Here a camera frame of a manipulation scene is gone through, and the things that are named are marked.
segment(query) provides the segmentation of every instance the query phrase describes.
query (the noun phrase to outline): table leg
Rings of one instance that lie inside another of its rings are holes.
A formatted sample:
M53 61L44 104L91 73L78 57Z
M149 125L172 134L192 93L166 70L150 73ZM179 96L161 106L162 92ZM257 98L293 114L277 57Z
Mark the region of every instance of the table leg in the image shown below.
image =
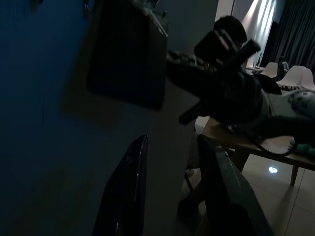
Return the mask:
M298 166L292 166L292 175L291 175L291 186L294 186L295 184L295 180L296 180L296 176L297 176L297 172L299 171L299 167Z
M235 166L242 172L249 156L250 154L248 152L236 149L231 157L231 161L233 161Z

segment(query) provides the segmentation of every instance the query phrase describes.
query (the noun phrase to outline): curtain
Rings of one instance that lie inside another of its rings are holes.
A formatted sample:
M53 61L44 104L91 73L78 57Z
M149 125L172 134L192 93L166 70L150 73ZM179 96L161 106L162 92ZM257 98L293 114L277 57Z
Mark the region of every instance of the curtain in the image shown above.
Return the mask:
M287 0L271 61L284 56L290 67L302 65L315 74L315 0Z

